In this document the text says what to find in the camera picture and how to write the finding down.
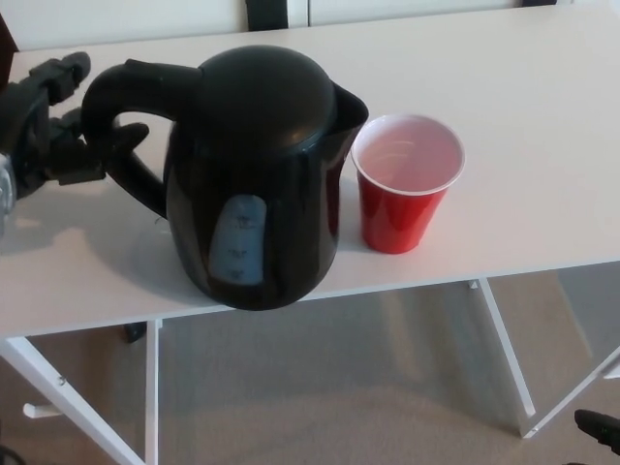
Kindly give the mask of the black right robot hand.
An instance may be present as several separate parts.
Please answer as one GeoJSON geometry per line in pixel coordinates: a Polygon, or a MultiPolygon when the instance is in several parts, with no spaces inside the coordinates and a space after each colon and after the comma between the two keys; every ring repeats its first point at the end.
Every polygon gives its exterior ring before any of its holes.
{"type": "Polygon", "coordinates": [[[619,419],[598,412],[578,409],[574,412],[577,428],[601,445],[619,454],[619,419]]]}

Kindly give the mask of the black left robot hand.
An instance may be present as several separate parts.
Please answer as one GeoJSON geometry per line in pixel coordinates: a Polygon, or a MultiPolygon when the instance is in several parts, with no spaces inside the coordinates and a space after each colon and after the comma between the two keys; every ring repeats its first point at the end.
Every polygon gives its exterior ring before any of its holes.
{"type": "Polygon", "coordinates": [[[1,203],[9,210],[49,181],[71,185],[106,177],[105,162],[145,139],[143,124],[114,129],[102,142],[82,139],[81,109],[57,118],[52,106],[72,97],[88,77],[85,52],[48,59],[1,92],[1,203]]]}

